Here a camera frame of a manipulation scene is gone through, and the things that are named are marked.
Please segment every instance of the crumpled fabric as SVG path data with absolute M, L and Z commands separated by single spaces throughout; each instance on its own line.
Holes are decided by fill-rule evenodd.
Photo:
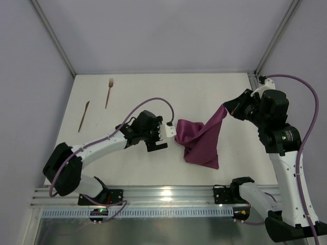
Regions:
M 202 122 L 191 122 L 179 119 L 176 127 L 175 141 L 184 146 L 184 160 L 214 169 L 219 168 L 217 144 L 222 120 L 227 110 L 223 105 L 204 125 Z

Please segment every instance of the wooden fork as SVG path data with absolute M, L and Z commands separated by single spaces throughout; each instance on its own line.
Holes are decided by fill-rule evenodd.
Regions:
M 107 105 L 108 105 L 108 100 L 109 100 L 109 94 L 110 94 L 110 89 L 113 87 L 113 78 L 109 79 L 109 89 L 108 89 L 108 94 L 107 94 L 107 100 L 106 100 L 106 107 L 105 109 L 107 109 Z

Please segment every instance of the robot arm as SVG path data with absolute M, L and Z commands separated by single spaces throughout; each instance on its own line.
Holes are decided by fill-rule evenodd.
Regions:
M 275 90 L 270 79 L 265 85 L 251 91 L 247 89 L 238 98 L 224 103 L 231 116 L 248 120 L 258 127 L 260 142 L 273 164 L 282 206 L 272 202 L 271 197 L 258 189 L 252 181 L 239 183 L 235 180 L 231 187 L 236 188 L 240 198 L 248 201 L 265 220 L 267 232 L 275 242 L 295 240 L 313 236 L 305 216 L 296 181 L 296 156 L 301 144 L 298 130 L 286 123 L 289 101 L 286 95 Z M 312 207 L 300 159 L 300 178 L 307 209 L 318 235 L 327 234 L 327 225 L 319 222 Z
M 43 174 L 51 183 L 63 162 L 73 152 L 80 150 L 65 166 L 55 182 L 54 187 L 60 196 L 77 192 L 91 197 L 98 203 L 105 204 L 109 196 L 106 185 L 97 177 L 92 178 L 81 174 L 83 168 L 107 154 L 126 149 L 140 141 L 145 142 L 148 152 L 167 148 L 167 143 L 159 145 L 156 143 L 176 135 L 176 129 L 172 124 L 163 125 L 162 117 L 157 117 L 149 111 L 141 112 L 131 125 L 124 124 L 116 134 L 109 138 L 108 136 L 114 131 L 90 143 L 75 146 L 61 143 L 56 146 L 43 169 Z

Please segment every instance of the white work surface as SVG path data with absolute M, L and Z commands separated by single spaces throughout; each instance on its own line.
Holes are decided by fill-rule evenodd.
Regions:
M 108 107 L 105 102 L 109 78 L 114 85 Z M 57 144 L 76 145 L 97 139 L 120 124 L 139 103 L 163 97 L 179 118 L 206 123 L 219 106 L 250 88 L 246 73 L 78 75 L 75 78 Z M 80 133 L 85 104 L 90 101 Z M 149 110 L 170 121 L 171 111 L 162 101 L 152 101 L 135 112 Z M 224 119 L 219 140 L 219 169 L 186 163 L 184 148 L 173 138 L 168 148 L 147 152 L 144 142 L 109 154 L 87 166 L 83 173 L 97 176 L 107 185 L 214 185 L 250 176 L 261 185 L 276 184 L 276 177 L 257 128 L 230 115 Z

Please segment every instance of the purple cable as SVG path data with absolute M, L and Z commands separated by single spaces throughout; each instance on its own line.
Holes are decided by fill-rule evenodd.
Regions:
M 274 198 L 274 196 L 273 196 L 272 194 L 270 194 L 270 193 L 267 193 L 267 192 L 264 192 L 264 194 L 266 194 L 266 195 L 270 196 L 270 197 L 271 197 L 271 199 L 273 199 L 273 200 L 274 200 L 274 202 L 277 202 L 277 201 L 276 201 L 276 199 Z
M 313 129 L 315 123 L 316 123 L 317 116 L 318 116 L 318 111 L 319 111 L 318 95 L 317 95 L 316 91 L 314 90 L 314 88 L 308 82 L 302 80 L 301 78 L 295 77 L 295 76 L 285 75 L 285 74 L 273 74 L 273 75 L 266 76 L 266 78 L 291 78 L 291 79 L 297 80 L 297 81 L 303 83 L 304 85 L 306 85 L 308 89 L 310 89 L 310 91 L 312 92 L 312 95 L 313 95 L 313 97 L 315 99 L 315 112 L 314 112 L 311 124 L 309 126 L 309 129 L 308 129 L 305 137 L 303 138 L 303 141 L 302 141 L 302 143 L 300 145 L 300 148 L 298 149 L 298 153 L 297 153 L 297 156 L 296 156 L 295 172 L 296 172 L 297 188 L 299 190 L 299 195 L 300 195 L 301 203 L 302 203 L 302 206 L 303 206 L 303 210 L 305 212 L 308 223 L 310 225 L 313 237 L 315 239 L 315 243 L 316 243 L 316 245 L 319 245 L 319 239 L 318 239 L 318 236 L 317 236 L 316 229 L 315 229 L 314 224 L 313 224 L 313 222 L 312 222 L 312 220 L 311 220 L 311 218 L 309 216 L 309 211 L 308 211 L 308 208 L 307 208 L 305 195 L 303 193 L 301 177 L 300 177 L 301 153 L 302 153 L 303 148 L 304 148 L 304 146 L 305 146 L 305 144 L 306 144 L 306 142 L 307 142 L 307 140 L 308 140 L 308 138 L 309 138 L 309 136 L 311 134 L 311 131 L 312 131 L 312 129 Z
M 84 146 L 84 148 L 80 148 L 80 149 L 78 149 L 77 151 L 75 151 L 74 153 L 72 153 L 63 163 L 62 163 L 62 165 L 60 166 L 60 168 L 58 169 L 58 171 L 57 171 L 57 173 L 56 173 L 56 175 L 54 176 L 54 178 L 53 178 L 53 181 L 52 181 L 52 183 L 51 183 L 51 186 L 50 186 L 50 189 L 49 189 L 49 196 L 50 197 L 55 197 L 58 193 L 56 192 L 56 193 L 54 193 L 53 194 L 53 189 L 54 189 L 54 186 L 55 186 L 55 184 L 56 184 L 56 182 L 57 182 L 57 180 L 58 180 L 58 177 L 59 177 L 59 175 L 60 175 L 60 173 L 62 172 L 62 170 L 63 170 L 63 168 L 66 166 L 66 164 L 68 164 L 68 162 L 74 157 L 74 156 L 76 156 L 78 153 L 80 153 L 81 151 L 83 151 L 84 149 L 86 149 L 86 148 L 88 148 L 88 147 L 90 147 L 90 146 L 92 146 L 92 145 L 95 145 L 95 144 L 98 144 L 98 143 L 100 143 L 100 142 L 103 142 L 103 141 L 105 141 L 105 140 L 109 140 L 112 136 L 114 136 L 122 127 L 123 127 L 123 124 L 125 123 L 125 122 L 127 122 L 127 120 L 129 119 L 129 117 L 138 109 L 138 108 L 140 108 L 142 105 L 144 105 L 144 104 L 146 104 L 147 102 L 149 102 L 149 101 L 154 101 L 154 100 L 159 100 L 159 101 L 164 101 L 169 107 L 170 107 L 170 109 L 171 109 L 171 111 L 172 111 L 172 119 L 170 120 L 170 123 L 172 123 L 173 122 L 173 120 L 174 120 L 174 117 L 175 117 L 175 113 L 174 113 L 174 109 L 173 109 L 173 107 L 172 107 L 172 105 L 168 102 L 168 101 L 166 101 L 165 99 L 163 99 L 163 98 L 159 98 L 159 97 L 155 97 L 155 98 L 151 98 L 151 99 L 148 99 L 148 100 L 146 100 L 146 101 L 143 101 L 141 104 L 139 104 L 138 106 L 136 106 L 129 114 L 128 114 L 128 116 L 124 119 L 124 121 L 121 123 L 121 125 L 112 133 L 112 134 L 110 134 L 109 136 L 107 136 L 107 137 L 104 137 L 104 138 L 102 138 L 102 139 L 99 139 L 99 140 L 96 140 L 96 141 L 94 141 L 94 142 L 91 142 L 91 143 L 89 143 L 89 144 L 87 144 L 87 145 L 85 145 Z

